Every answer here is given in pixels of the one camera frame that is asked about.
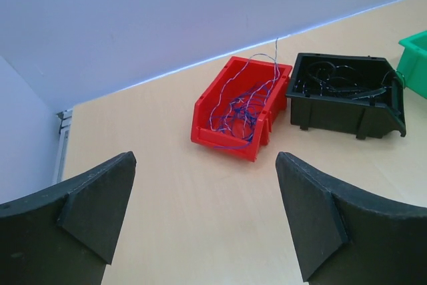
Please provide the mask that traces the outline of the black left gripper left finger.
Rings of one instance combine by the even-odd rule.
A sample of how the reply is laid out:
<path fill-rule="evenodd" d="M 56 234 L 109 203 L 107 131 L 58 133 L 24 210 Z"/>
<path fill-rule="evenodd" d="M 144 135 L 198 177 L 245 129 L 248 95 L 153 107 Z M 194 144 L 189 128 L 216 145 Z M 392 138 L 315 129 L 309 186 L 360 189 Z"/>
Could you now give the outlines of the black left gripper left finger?
<path fill-rule="evenodd" d="M 1 204 L 2 284 L 100 284 L 113 261 L 136 169 L 121 153 Z"/>

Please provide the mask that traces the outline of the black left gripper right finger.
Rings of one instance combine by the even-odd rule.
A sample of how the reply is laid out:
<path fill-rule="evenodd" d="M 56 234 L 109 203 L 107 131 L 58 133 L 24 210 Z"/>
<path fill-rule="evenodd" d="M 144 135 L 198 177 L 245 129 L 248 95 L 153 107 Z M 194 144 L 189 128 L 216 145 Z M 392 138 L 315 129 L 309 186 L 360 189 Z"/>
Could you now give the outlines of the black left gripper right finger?
<path fill-rule="evenodd" d="M 426 208 L 339 180 L 288 152 L 276 171 L 302 280 L 425 284 Z"/>

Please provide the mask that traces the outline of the black plastic bin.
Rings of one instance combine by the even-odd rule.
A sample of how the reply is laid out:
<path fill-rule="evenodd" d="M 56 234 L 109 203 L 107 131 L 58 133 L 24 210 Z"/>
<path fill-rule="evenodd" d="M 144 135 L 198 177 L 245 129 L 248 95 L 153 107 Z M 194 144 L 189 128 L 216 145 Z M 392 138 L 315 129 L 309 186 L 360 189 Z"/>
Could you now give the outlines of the black plastic bin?
<path fill-rule="evenodd" d="M 406 135 L 404 82 L 382 57 L 299 53 L 286 96 L 290 122 L 302 130 Z"/>

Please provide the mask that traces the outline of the red plastic bin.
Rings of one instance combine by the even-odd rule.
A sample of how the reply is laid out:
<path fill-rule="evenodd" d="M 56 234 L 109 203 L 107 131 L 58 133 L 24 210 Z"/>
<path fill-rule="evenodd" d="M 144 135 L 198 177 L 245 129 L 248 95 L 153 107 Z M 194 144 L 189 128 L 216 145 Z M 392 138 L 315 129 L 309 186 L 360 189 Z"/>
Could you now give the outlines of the red plastic bin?
<path fill-rule="evenodd" d="M 196 101 L 191 141 L 255 161 L 287 108 L 292 66 L 233 56 Z"/>

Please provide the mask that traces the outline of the green plastic bin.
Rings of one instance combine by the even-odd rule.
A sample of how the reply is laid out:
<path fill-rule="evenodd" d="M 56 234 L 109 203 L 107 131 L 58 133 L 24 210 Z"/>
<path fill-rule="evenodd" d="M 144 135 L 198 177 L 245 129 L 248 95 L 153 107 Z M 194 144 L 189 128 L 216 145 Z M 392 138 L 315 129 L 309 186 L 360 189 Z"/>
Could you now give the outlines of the green plastic bin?
<path fill-rule="evenodd" d="M 426 99 L 426 42 L 427 30 L 399 40 L 404 48 L 397 71 L 403 76 L 404 84 Z"/>

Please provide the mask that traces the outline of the aluminium table frame rail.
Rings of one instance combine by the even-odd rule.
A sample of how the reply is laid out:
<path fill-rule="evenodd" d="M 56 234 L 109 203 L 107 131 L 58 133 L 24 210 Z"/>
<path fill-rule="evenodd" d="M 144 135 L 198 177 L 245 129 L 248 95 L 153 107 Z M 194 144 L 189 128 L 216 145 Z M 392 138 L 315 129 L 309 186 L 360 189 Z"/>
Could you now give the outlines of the aluminium table frame rail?
<path fill-rule="evenodd" d="M 57 115 L 61 120 L 61 123 L 59 127 L 59 145 L 57 149 L 57 155 L 55 158 L 53 184 L 58 184 L 59 182 L 62 181 L 73 110 L 66 109 L 65 111 L 62 111 Z"/>

